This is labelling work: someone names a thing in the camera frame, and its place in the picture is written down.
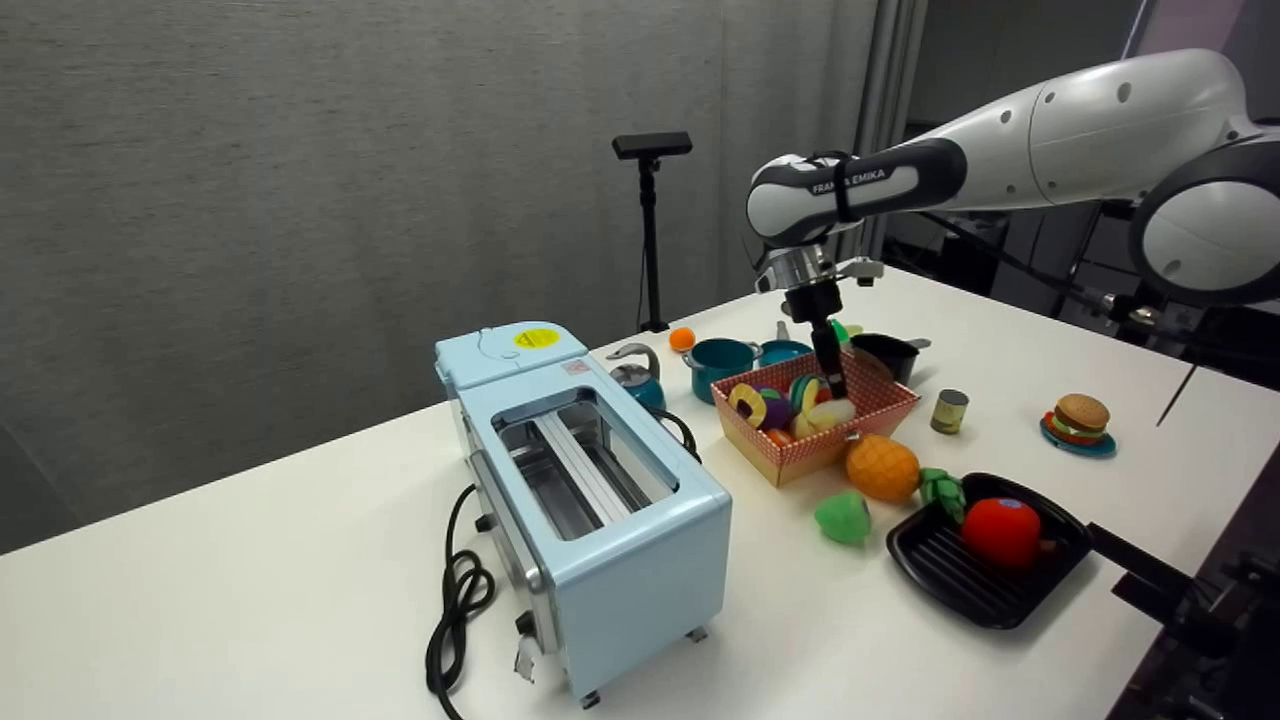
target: toaster slot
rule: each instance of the toaster slot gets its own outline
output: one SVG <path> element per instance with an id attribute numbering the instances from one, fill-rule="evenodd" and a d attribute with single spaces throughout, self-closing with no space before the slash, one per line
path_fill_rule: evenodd
<path id="1" fill-rule="evenodd" d="M 674 493 L 594 393 L 575 393 L 520 421 L 503 416 L 494 433 L 559 539 L 589 535 Z"/>

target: white table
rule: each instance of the white table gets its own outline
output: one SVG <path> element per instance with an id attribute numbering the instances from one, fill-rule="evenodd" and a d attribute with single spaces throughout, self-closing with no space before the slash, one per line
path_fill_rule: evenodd
<path id="1" fill-rule="evenodd" d="M 931 336 L 914 363 L 923 400 L 897 433 L 923 464 L 1025 481 L 1182 571 L 1280 442 L 1280 396 L 1217 374 L 1195 374 L 1157 430 L 1186 376 L 1181 362 L 903 273 L 845 295 L 845 320 Z M 762 342 L 775 316 L 775 295 L 747 295 L 687 326 Z M 674 643 L 605 690 L 594 717 L 1077 720 L 1111 709 L 1160 631 L 1111 595 L 1119 569 L 1082 560 L 1025 629 L 980 631 L 914 595 L 885 549 L 820 539 L 809 514 L 839 475 L 762 484 L 662 362 L 671 410 L 736 499 L 727 605 L 703 643 Z M 936 389 L 970 396 L 960 442 L 929 430 Z M 1111 406 L 1116 459 L 1077 459 L 1036 435 L 1068 389 Z M 466 481 L 447 410 L 424 410 L 0 557 L 0 717 L 441 717 L 419 652 L 441 611 L 443 517 Z M 901 517 L 875 509 L 875 531 Z M 466 523 L 460 543 L 494 563 Z M 538 685 L 513 674 L 517 611 L 500 593 L 471 624 L 460 713 L 581 717 L 553 664 Z"/>

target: black tray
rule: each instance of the black tray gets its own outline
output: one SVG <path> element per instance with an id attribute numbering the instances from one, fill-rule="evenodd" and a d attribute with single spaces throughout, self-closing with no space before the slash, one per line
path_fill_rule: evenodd
<path id="1" fill-rule="evenodd" d="M 1087 531 L 1077 517 L 1025 484 L 982 471 L 963 475 L 960 484 L 966 503 L 982 497 L 1012 497 L 1036 509 L 1040 535 L 1043 543 L 1052 543 L 1052 554 L 1043 554 L 1032 571 L 1000 571 L 992 563 L 980 563 L 963 549 L 955 522 L 936 503 L 923 503 L 903 523 L 897 523 L 886 531 L 886 554 L 897 569 L 944 610 L 982 629 L 1014 629 L 1087 557 Z"/>

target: curtain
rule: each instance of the curtain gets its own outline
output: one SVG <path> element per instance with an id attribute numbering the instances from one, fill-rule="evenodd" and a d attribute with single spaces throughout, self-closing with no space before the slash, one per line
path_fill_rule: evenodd
<path id="1" fill-rule="evenodd" d="M 622 336 L 622 132 L 690 135 L 656 175 L 662 314 L 738 295 L 747 175 L 850 143 L 870 17 L 4 0 L 0 430 L 94 522 L 432 406 L 441 336 L 524 316 Z"/>

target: light blue toaster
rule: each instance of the light blue toaster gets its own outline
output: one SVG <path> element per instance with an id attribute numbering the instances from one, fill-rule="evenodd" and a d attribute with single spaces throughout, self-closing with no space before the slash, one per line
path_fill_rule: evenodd
<path id="1" fill-rule="evenodd" d="M 559 326 L 434 345 L 479 497 L 529 610 L 589 709 L 724 605 L 727 493 Z"/>

